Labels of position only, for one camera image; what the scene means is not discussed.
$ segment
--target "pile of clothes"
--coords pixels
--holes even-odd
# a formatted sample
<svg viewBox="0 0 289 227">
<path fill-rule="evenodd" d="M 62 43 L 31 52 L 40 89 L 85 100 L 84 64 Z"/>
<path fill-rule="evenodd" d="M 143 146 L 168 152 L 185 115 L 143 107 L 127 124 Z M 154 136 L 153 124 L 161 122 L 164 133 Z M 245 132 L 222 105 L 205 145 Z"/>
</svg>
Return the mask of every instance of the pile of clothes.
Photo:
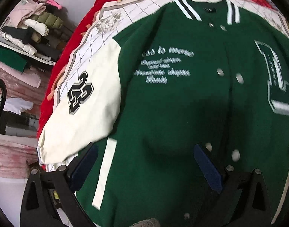
<svg viewBox="0 0 289 227">
<path fill-rule="evenodd" d="M 57 61 L 66 41 L 58 38 L 63 21 L 53 15 L 55 9 L 62 6 L 54 0 L 21 0 L 0 36 L 28 54 L 40 53 L 46 60 Z"/>
</svg>

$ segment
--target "sleeve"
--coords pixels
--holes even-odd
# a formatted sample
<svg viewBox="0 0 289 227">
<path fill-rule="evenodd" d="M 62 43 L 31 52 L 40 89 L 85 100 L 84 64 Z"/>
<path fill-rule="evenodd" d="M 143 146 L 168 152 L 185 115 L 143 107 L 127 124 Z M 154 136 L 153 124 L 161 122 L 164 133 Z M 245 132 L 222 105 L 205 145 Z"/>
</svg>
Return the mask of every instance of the sleeve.
<svg viewBox="0 0 289 227">
<path fill-rule="evenodd" d="M 91 56 L 79 82 L 60 101 L 39 137 L 40 161 L 65 160 L 90 142 L 107 137 L 118 117 L 128 84 L 164 9 L 130 25 Z"/>
</svg>

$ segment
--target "metal button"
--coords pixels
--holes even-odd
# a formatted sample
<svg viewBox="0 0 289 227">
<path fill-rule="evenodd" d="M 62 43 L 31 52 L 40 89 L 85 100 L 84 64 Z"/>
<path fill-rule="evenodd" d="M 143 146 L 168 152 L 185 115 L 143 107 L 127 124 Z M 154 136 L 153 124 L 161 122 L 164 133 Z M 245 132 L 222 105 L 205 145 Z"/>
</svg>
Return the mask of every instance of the metal button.
<svg viewBox="0 0 289 227">
<path fill-rule="evenodd" d="M 190 214 L 189 214 L 188 212 L 185 213 L 185 214 L 184 214 L 184 219 L 187 220 L 187 219 L 189 219 L 189 218 L 190 218 Z"/>
<path fill-rule="evenodd" d="M 31 174 L 32 174 L 32 175 L 35 175 L 37 172 L 38 172 L 38 169 L 33 169 L 33 170 L 31 171 Z"/>
<path fill-rule="evenodd" d="M 58 170 L 59 170 L 60 172 L 63 172 L 66 168 L 67 168 L 66 165 L 61 165 L 61 166 L 58 167 Z"/>
<path fill-rule="evenodd" d="M 205 147 L 206 147 L 207 150 L 209 150 L 210 152 L 212 151 L 212 145 L 211 145 L 209 142 L 207 142 L 207 143 L 205 144 Z"/>
<path fill-rule="evenodd" d="M 233 167 L 233 166 L 230 166 L 230 165 L 228 165 L 228 166 L 227 166 L 227 170 L 228 170 L 229 172 L 232 172 L 232 171 L 234 170 L 234 167 Z"/>
<path fill-rule="evenodd" d="M 220 28 L 224 31 L 226 31 L 225 27 L 223 25 L 220 25 Z"/>
<path fill-rule="evenodd" d="M 220 77 L 223 77 L 223 76 L 224 76 L 224 72 L 223 72 L 223 70 L 220 69 L 220 68 L 217 69 L 217 73 L 218 73 L 218 75 L 219 75 Z"/>
<path fill-rule="evenodd" d="M 237 79 L 237 81 L 238 81 L 240 84 L 243 84 L 243 77 L 241 76 L 240 73 L 237 73 L 237 74 L 236 74 L 236 79 Z"/>
<path fill-rule="evenodd" d="M 238 149 L 234 149 L 232 152 L 232 160 L 237 162 L 240 159 L 240 153 Z"/>
<path fill-rule="evenodd" d="M 255 173 L 260 175 L 261 174 L 261 170 L 257 168 L 257 169 L 255 169 Z"/>
</svg>

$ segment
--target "blue gripper pad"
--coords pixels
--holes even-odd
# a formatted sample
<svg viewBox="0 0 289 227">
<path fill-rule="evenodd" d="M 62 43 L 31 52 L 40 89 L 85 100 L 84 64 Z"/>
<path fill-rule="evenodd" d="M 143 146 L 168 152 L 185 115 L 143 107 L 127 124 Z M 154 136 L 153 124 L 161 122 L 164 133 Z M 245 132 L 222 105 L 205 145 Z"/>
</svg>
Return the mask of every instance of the blue gripper pad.
<svg viewBox="0 0 289 227">
<path fill-rule="evenodd" d="M 212 190 L 216 191 L 218 194 L 221 193 L 223 189 L 222 176 L 211 162 L 206 153 L 202 150 L 199 144 L 194 147 L 194 158 L 202 171 L 205 179 L 207 180 L 209 186 Z"/>
</svg>

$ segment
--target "black number patch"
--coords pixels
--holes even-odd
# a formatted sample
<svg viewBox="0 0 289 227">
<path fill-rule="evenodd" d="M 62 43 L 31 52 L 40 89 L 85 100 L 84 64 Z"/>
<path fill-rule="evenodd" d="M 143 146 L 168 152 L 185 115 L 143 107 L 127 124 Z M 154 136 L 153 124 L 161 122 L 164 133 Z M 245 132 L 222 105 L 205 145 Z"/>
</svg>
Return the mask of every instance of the black number patch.
<svg viewBox="0 0 289 227">
<path fill-rule="evenodd" d="M 86 83 L 87 78 L 87 72 L 82 72 L 78 78 L 79 83 L 73 84 L 67 94 L 70 114 L 75 114 L 80 105 L 89 98 L 94 90 L 91 83 Z"/>
</svg>

